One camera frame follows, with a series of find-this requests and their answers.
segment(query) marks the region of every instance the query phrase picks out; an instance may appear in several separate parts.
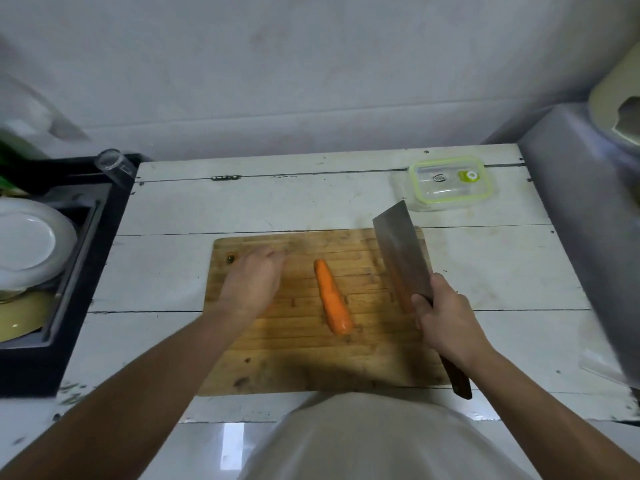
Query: forearm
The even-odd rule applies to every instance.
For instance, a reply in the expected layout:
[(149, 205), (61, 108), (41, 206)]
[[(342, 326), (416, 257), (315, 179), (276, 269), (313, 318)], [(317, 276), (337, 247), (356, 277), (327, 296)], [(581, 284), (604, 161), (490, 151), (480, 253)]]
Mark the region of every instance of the forearm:
[(498, 352), (467, 373), (545, 480), (640, 478), (638, 462)]
[(222, 305), (201, 315), (101, 384), (0, 478), (137, 478), (243, 329)]

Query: peeled carrot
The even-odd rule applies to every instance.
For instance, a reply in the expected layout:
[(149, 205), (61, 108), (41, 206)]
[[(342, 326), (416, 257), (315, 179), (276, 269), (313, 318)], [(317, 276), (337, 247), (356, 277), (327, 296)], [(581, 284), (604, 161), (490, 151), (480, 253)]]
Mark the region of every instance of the peeled carrot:
[(335, 284), (331, 270), (324, 259), (314, 261), (316, 279), (320, 288), (320, 298), (324, 306), (326, 323), (336, 335), (348, 335), (353, 330), (353, 320), (342, 295)]

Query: cutting board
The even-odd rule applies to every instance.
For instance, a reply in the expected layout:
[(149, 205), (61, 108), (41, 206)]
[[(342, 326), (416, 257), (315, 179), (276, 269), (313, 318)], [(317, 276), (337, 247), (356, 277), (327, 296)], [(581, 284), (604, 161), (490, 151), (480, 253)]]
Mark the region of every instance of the cutting board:
[[(429, 262), (424, 236), (416, 228)], [(373, 229), (229, 237), (214, 242), (205, 310), (220, 294), (237, 257), (254, 246), (284, 250), (287, 260), (273, 303), (214, 366), (199, 395), (356, 391), (450, 384), (436, 352), (422, 345), (412, 315), (403, 315)], [(326, 325), (314, 260), (324, 258), (353, 316), (338, 337)]]

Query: white wall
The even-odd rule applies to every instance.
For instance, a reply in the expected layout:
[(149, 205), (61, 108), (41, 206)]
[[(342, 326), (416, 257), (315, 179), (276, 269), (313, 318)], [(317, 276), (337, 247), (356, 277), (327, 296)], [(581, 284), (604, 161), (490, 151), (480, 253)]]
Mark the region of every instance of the white wall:
[(2, 0), (0, 35), (92, 138), (55, 155), (407, 148), (578, 97), (640, 38), (640, 0)]

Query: hand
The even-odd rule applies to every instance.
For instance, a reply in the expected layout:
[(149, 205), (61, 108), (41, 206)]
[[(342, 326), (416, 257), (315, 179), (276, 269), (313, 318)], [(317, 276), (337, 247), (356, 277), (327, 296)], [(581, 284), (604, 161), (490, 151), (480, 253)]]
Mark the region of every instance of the hand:
[(466, 296), (456, 293), (440, 273), (431, 275), (433, 307), (420, 295), (411, 301), (424, 342), (463, 371), (493, 350)]
[(248, 322), (263, 313), (280, 287), (286, 256), (269, 246), (260, 246), (240, 256), (222, 285), (218, 304)]

